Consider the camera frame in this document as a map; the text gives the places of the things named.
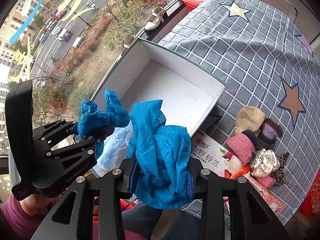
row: white plastic bag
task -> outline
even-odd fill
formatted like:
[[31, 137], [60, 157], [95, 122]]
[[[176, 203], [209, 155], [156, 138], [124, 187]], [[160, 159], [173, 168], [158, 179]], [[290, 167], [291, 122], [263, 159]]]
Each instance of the white plastic bag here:
[[133, 135], [131, 121], [127, 127], [115, 128], [113, 134], [104, 140], [103, 152], [97, 160], [99, 168], [105, 172], [118, 168], [126, 158], [129, 141]]

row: grid pattern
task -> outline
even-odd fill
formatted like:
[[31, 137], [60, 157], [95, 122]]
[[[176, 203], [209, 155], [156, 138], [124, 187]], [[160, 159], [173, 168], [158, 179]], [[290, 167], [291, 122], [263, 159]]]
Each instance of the grid pattern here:
[[[221, 4], [235, 1], [246, 13], [229, 17]], [[258, 0], [205, 0], [182, 19], [159, 44], [201, 65], [227, 87], [201, 130], [224, 145], [231, 136], [239, 110], [256, 106], [283, 130], [274, 147], [276, 155], [289, 152], [284, 169], [286, 184], [271, 190], [286, 204], [278, 216], [284, 224], [304, 199], [319, 168], [320, 71], [316, 55], [294, 35], [300, 31], [284, 13]], [[299, 114], [293, 128], [290, 114], [277, 107], [285, 96], [281, 78], [299, 82], [299, 97], [307, 113]], [[182, 207], [201, 216], [201, 201]], [[225, 208], [225, 225], [230, 228]]]

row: brown star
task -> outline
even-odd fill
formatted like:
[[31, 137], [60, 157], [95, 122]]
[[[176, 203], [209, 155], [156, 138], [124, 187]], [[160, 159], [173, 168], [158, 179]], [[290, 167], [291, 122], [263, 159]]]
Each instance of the brown star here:
[[299, 82], [295, 83], [292, 87], [281, 78], [284, 88], [285, 96], [277, 107], [290, 112], [293, 128], [295, 127], [299, 113], [306, 113], [306, 109], [299, 98]]

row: leopard print fabric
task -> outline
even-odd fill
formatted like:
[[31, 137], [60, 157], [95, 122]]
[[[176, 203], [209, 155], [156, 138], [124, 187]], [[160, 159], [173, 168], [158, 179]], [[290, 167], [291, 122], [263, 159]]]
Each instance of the leopard print fabric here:
[[289, 153], [284, 153], [282, 155], [277, 156], [280, 167], [278, 170], [270, 173], [270, 176], [276, 180], [274, 186], [280, 186], [286, 183], [285, 175], [284, 175], [284, 166], [287, 163], [289, 157]]

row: blue fabric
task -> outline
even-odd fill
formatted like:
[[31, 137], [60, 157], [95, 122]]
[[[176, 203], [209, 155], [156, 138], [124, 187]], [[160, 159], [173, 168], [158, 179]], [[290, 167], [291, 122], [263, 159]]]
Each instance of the blue fabric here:
[[187, 190], [190, 136], [184, 127], [165, 125], [161, 105], [162, 100], [133, 105], [134, 137], [127, 157], [136, 148], [141, 174], [135, 195], [151, 207], [176, 209], [192, 201]]
[[[107, 105], [107, 112], [98, 110], [98, 105], [90, 100], [84, 100], [81, 104], [81, 117], [78, 123], [78, 132], [83, 138], [90, 132], [104, 126], [126, 127], [130, 122], [128, 111], [123, 109], [122, 102], [113, 90], [106, 90], [104, 93]], [[96, 159], [103, 151], [104, 142], [96, 146]]]

